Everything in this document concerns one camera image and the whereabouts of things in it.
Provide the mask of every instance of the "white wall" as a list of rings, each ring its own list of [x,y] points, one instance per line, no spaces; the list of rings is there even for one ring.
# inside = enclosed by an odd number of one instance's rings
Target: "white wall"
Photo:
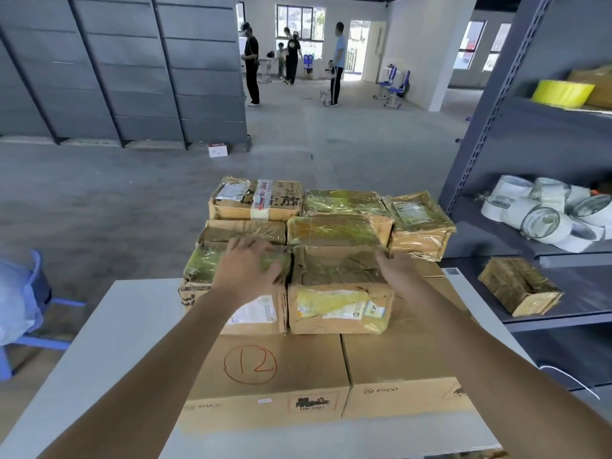
[[[482,87],[491,75],[482,68],[485,67],[486,59],[491,52],[493,42],[499,31],[499,27],[504,22],[512,22],[514,13],[501,13],[499,11],[476,11],[472,13],[471,21],[485,21],[485,27],[480,34],[480,41],[476,47],[476,52],[472,57],[469,69],[455,69],[450,78],[451,87]]]
[[[337,22],[345,25],[345,36],[351,21],[386,21],[385,3],[356,0],[238,0],[244,3],[246,20],[253,28],[259,42],[259,54],[276,51],[278,42],[274,32],[276,8],[279,5],[321,6],[325,8],[325,35],[323,41],[323,61],[333,59],[336,47],[335,27]]]
[[[389,29],[382,65],[410,70],[406,98],[439,111],[456,53],[476,0],[397,0],[389,4]]]

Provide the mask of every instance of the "plastic-wrapped package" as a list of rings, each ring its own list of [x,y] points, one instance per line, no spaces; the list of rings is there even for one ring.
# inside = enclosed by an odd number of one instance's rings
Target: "plastic-wrapped package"
[[[196,245],[206,242],[228,242],[238,235],[255,235],[272,245],[286,243],[285,223],[255,220],[209,220]]]
[[[380,243],[389,242],[394,219],[376,192],[356,190],[308,190],[304,193],[303,215],[362,215],[378,233]]]
[[[224,177],[208,209],[210,219],[287,222],[302,212],[302,184]]]
[[[427,261],[440,261],[456,226],[429,192],[387,196],[384,201],[395,217],[389,249]]]
[[[382,333],[393,289],[374,252],[381,246],[296,246],[289,285],[293,333]]]
[[[207,242],[196,247],[185,267],[179,288],[181,302],[189,310],[197,298],[210,290],[217,265],[227,243]],[[261,269],[267,270],[274,261],[283,268],[269,295],[262,295],[241,306],[225,324],[224,335],[271,335],[287,332],[287,289],[285,281],[291,269],[291,254],[286,246],[262,256]]]
[[[478,279],[514,317],[543,315],[563,296],[522,258],[492,258]]]
[[[363,216],[292,217],[287,244],[309,246],[379,245],[378,235]]]

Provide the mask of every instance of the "door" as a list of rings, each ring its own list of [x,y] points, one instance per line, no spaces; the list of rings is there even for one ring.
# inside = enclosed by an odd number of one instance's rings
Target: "door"
[[[377,21],[370,23],[368,43],[365,48],[365,60],[363,61],[363,72],[361,79],[366,82],[376,83],[378,71],[383,59],[384,36],[387,32],[387,23]]]

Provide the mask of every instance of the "white table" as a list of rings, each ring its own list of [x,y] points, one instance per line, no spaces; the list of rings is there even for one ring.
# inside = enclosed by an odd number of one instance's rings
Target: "white table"
[[[468,281],[445,271],[480,325],[529,360]],[[0,459],[34,459],[137,363],[184,314],[180,279],[116,281],[0,448]],[[417,458],[494,448],[476,412],[450,412],[253,432],[187,435],[175,428],[164,459]]]

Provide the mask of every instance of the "white cable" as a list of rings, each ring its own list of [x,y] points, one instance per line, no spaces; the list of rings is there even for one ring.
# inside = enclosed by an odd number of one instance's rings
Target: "white cable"
[[[569,373],[567,372],[563,372],[561,369],[556,368],[552,365],[540,365],[538,367],[538,369],[542,370],[542,369],[553,369],[556,370],[557,372],[561,372],[563,375],[567,375],[569,378],[571,378],[572,380],[574,380],[577,384],[579,384],[580,386],[582,386],[585,390],[587,390],[590,394],[592,394],[595,398],[597,398],[598,400],[601,401],[601,398],[599,397],[599,395],[597,393],[595,393],[593,390],[591,390],[588,386],[586,386],[584,383],[582,383],[580,380],[578,380],[577,378],[572,377]]]

